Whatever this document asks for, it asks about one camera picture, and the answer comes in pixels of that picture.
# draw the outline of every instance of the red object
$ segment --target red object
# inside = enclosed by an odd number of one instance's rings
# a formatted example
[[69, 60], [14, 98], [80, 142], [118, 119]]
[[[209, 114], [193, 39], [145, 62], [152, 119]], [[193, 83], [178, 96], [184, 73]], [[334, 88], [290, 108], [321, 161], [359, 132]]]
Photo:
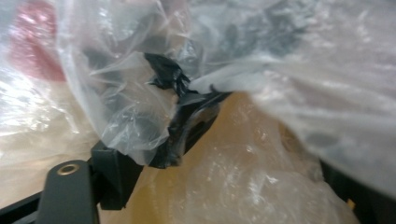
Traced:
[[26, 76], [65, 81], [56, 53], [55, 37], [53, 6], [44, 1], [22, 3], [11, 28], [8, 58]]

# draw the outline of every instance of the clear plastic wrap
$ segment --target clear plastic wrap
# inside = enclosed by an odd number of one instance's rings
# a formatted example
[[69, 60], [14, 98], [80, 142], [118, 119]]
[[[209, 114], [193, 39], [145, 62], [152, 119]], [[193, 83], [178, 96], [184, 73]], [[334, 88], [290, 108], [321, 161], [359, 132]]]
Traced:
[[359, 223], [323, 181], [318, 159], [246, 94], [224, 102], [177, 168], [145, 168], [108, 223]]
[[98, 140], [65, 82], [51, 3], [0, 3], [0, 208], [40, 190], [52, 166]]
[[[193, 79], [191, 90], [249, 92], [308, 150], [396, 197], [395, 8], [389, 0], [60, 1], [58, 48], [95, 130], [126, 154], [154, 149], [167, 135], [170, 100], [135, 78], [146, 67], [140, 52], [158, 53]], [[90, 65], [91, 48], [106, 61]], [[125, 85], [113, 80], [117, 73]], [[128, 86], [137, 82], [161, 124], [141, 148], [125, 143], [140, 131], [117, 119], [133, 117], [123, 113], [140, 99], [108, 106], [132, 97]]]

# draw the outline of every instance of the black plastic part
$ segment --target black plastic part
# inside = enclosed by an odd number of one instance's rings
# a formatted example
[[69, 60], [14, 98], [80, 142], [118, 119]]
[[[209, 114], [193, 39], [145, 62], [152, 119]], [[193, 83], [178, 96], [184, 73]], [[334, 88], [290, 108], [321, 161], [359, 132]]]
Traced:
[[68, 161], [49, 171], [35, 224], [50, 223], [99, 223], [92, 194], [91, 171], [87, 162]]
[[345, 202], [351, 200], [355, 207], [353, 212], [361, 224], [396, 223], [396, 201], [367, 188], [352, 178], [321, 162], [325, 181], [335, 194]]
[[160, 169], [178, 166], [182, 155], [209, 130], [219, 113], [219, 103], [230, 93], [213, 88], [209, 94], [190, 91], [190, 80], [176, 62], [151, 53], [145, 53], [145, 58], [155, 71], [150, 84], [163, 90], [173, 89], [178, 96], [177, 112], [168, 126], [169, 137], [157, 148], [149, 166]]
[[121, 210], [127, 204], [134, 185], [143, 170], [130, 157], [122, 155], [115, 149], [107, 148], [102, 142], [92, 148], [91, 163], [98, 184], [96, 201], [104, 210]]
[[41, 192], [27, 197], [0, 210], [0, 223], [13, 223], [37, 210]]

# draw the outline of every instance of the black plastic piece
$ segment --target black plastic piece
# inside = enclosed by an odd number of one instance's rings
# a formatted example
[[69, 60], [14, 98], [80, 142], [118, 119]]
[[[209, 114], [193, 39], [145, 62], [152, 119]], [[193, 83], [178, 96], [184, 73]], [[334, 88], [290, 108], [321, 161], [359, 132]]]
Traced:
[[23, 217], [27, 217], [38, 208], [38, 202], [40, 200], [40, 194], [36, 193], [30, 197], [27, 197], [17, 203], [11, 204], [0, 210], [0, 223], [8, 224], [18, 221]]
[[127, 204], [134, 185], [143, 170], [130, 157], [115, 149], [107, 148], [102, 142], [92, 148], [92, 167], [100, 174], [95, 195], [104, 210], [121, 210]]
[[85, 161], [68, 161], [48, 175], [35, 224], [99, 223], [93, 200], [91, 171]]
[[320, 164], [325, 181], [335, 194], [345, 202], [351, 200], [355, 204], [353, 212], [361, 224], [396, 223], [395, 200], [363, 186], [323, 161]]
[[177, 94], [177, 112], [172, 118], [169, 137], [157, 148], [150, 166], [164, 169], [177, 166], [181, 157], [209, 130], [219, 113], [219, 103], [225, 100], [229, 92], [213, 90], [209, 94], [190, 91], [190, 80], [183, 74], [177, 63], [157, 54], [145, 54], [155, 78], [150, 84], [160, 89], [173, 89]]

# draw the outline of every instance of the plastic bag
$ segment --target plastic bag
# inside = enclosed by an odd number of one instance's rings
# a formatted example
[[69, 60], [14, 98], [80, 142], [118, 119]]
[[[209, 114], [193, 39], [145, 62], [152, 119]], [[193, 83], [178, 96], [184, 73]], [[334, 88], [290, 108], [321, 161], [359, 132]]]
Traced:
[[52, 166], [98, 140], [65, 82], [51, 3], [0, 3], [0, 207], [42, 190]]
[[318, 160], [246, 94], [225, 102], [177, 168], [145, 168], [108, 223], [358, 223]]
[[[144, 85], [150, 75], [140, 82], [136, 70], [146, 67], [139, 52], [157, 53], [178, 63], [191, 90], [249, 92], [308, 150], [396, 196], [395, 7], [388, 0], [61, 1], [58, 47], [95, 130], [124, 153], [155, 149], [167, 136], [170, 100]], [[88, 48], [106, 62], [89, 66]], [[115, 73], [126, 85], [113, 84]], [[106, 105], [131, 96], [127, 86], [135, 83], [151, 105], [161, 104], [148, 108], [161, 132], [145, 136], [142, 147], [125, 140], [140, 131], [119, 119], [137, 100], [111, 112]]]

